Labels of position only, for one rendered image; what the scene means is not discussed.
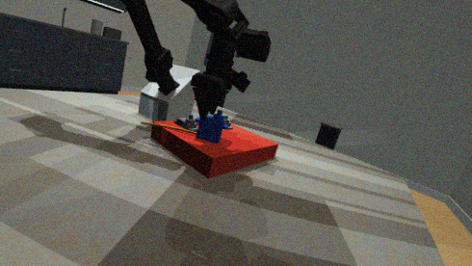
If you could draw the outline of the red flat deck plate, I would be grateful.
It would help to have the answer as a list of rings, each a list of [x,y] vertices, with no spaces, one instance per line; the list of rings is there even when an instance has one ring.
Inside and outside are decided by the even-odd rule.
[[[230,123],[227,115],[224,119],[228,127],[223,129],[218,144],[198,139],[195,134],[157,125],[152,125],[150,138],[207,178],[275,158],[279,144]],[[198,128],[193,114],[188,118],[154,120],[153,123],[193,132]]]

